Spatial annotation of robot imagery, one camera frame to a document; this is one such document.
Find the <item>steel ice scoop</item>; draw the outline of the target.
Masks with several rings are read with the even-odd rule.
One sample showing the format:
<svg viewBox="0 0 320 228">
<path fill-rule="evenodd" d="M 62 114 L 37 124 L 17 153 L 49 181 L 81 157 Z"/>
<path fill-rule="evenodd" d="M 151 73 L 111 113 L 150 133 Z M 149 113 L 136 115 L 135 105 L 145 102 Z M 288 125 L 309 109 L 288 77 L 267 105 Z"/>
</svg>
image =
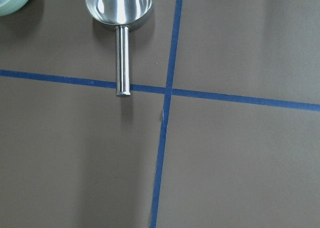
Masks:
<svg viewBox="0 0 320 228">
<path fill-rule="evenodd" d="M 152 13 L 154 0 L 85 0 L 90 15 L 115 31 L 116 96 L 128 97 L 130 90 L 129 35 Z"/>
</svg>

